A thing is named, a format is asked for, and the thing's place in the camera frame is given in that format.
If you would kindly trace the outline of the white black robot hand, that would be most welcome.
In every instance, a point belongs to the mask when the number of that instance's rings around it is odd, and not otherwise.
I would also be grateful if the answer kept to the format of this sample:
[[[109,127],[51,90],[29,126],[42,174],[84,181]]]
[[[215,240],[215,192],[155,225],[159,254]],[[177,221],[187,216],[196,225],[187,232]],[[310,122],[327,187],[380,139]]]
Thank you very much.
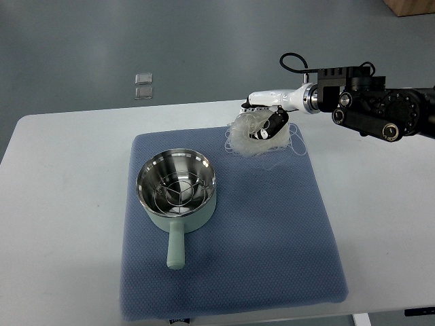
[[[276,109],[276,111],[272,113],[258,131],[249,133],[251,139],[269,140],[276,136],[288,123],[289,112],[319,113],[317,106],[317,84],[306,83],[296,90],[253,92],[241,105],[241,112],[247,113],[270,108]]]

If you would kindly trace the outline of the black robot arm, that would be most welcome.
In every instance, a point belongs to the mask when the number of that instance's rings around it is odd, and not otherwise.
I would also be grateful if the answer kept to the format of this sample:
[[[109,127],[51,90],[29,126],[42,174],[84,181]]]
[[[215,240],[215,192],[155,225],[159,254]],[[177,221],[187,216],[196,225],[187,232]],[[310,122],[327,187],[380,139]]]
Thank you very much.
[[[329,113],[343,128],[387,142],[420,134],[434,137],[434,89],[387,88],[385,77],[375,74],[371,62],[358,66],[310,69],[297,53],[285,53],[279,64],[316,84],[302,93],[302,106],[309,113]]]

